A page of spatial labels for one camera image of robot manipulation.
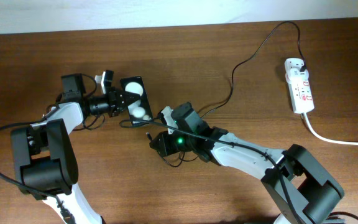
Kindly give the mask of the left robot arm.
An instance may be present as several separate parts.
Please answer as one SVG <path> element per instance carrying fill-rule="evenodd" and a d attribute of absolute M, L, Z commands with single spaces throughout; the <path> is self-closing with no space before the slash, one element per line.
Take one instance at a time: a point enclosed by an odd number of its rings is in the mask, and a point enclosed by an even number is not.
<path fill-rule="evenodd" d="M 141 98 L 144 87 L 130 82 L 121 90 L 112 87 L 113 72 L 106 70 L 92 80 L 102 95 L 87 94 L 80 73 L 62 77 L 63 93 L 43 121 L 32 121 L 11 132 L 16 180 L 36 189 L 32 196 L 51 207 L 65 223 L 104 223 L 78 184 L 78 164 L 69 135 L 89 115 L 117 116 Z"/>

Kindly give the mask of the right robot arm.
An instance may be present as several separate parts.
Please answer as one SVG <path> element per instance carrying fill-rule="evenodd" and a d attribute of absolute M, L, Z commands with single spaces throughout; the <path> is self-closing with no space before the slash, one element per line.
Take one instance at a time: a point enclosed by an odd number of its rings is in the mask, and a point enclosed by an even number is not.
<path fill-rule="evenodd" d="M 270 149 L 209 127 L 191 103 L 166 106 L 158 118 L 168 129 L 150 140 L 162 156 L 194 152 L 202 161 L 232 167 L 260 180 L 280 210 L 275 223 L 323 223 L 344 197 L 334 177 L 303 146 Z"/>

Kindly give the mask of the black smartphone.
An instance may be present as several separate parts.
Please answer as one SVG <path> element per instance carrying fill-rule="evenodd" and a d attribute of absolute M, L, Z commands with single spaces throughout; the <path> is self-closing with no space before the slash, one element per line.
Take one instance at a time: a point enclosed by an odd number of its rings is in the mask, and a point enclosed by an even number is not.
<path fill-rule="evenodd" d="M 150 108 L 147 92 L 142 77 L 128 77 L 120 79 L 124 90 L 124 102 L 129 112 L 132 126 L 143 126 L 145 123 L 134 121 L 135 119 L 152 120 L 153 114 Z"/>

